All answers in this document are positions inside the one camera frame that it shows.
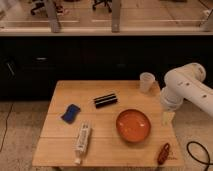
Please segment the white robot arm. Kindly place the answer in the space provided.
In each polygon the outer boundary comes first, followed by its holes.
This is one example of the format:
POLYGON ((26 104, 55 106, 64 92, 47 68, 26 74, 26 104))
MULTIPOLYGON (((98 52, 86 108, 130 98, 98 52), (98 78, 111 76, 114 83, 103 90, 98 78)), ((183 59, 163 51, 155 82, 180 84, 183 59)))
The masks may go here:
POLYGON ((213 89, 203 83, 205 78, 206 70, 199 63, 189 63, 165 74, 165 86, 160 91, 163 125, 170 122, 184 100, 213 117, 213 89))

